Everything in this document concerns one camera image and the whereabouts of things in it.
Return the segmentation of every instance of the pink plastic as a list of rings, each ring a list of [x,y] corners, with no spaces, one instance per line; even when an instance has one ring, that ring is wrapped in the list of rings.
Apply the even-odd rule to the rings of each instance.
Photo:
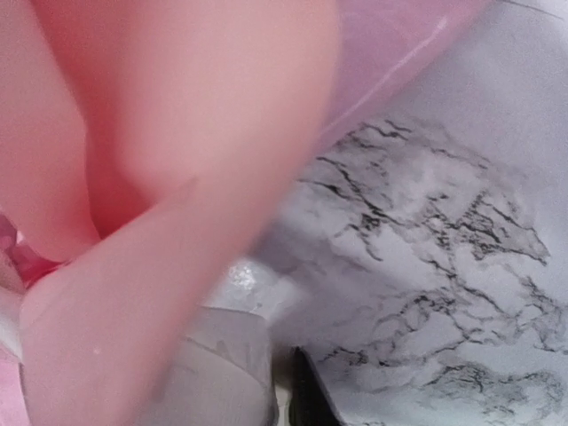
[[[0,205],[26,237],[0,223],[0,244],[37,280],[20,311],[32,423],[130,424],[329,105],[320,148],[486,3],[0,0]]]

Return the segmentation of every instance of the white marble surface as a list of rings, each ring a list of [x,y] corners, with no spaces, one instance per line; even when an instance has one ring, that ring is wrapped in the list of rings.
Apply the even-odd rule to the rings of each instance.
[[[567,20],[497,2],[213,298],[305,345],[348,424],[568,424]]]

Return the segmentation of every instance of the black object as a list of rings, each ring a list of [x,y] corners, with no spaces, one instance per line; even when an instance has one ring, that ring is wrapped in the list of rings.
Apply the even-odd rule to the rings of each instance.
[[[343,426],[310,356],[301,348],[292,355],[291,426]]]

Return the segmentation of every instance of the marble pattern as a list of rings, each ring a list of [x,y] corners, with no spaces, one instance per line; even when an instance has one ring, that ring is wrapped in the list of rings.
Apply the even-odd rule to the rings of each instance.
[[[302,288],[274,335],[309,348],[350,425],[562,424],[568,304],[532,276],[550,253],[525,180],[443,126],[366,122],[307,169],[261,243],[275,276],[241,264],[231,288],[264,314],[282,280]],[[255,269],[272,285],[247,288]]]

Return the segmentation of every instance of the pink skin-toned object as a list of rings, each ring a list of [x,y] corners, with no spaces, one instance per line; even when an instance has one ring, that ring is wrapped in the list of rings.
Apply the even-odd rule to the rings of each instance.
[[[0,425],[29,426],[20,385],[20,364],[0,348]]]
[[[0,0],[0,205],[26,237],[0,242],[36,281],[0,306],[33,425],[130,425],[318,135],[376,112],[487,2],[394,3]]]

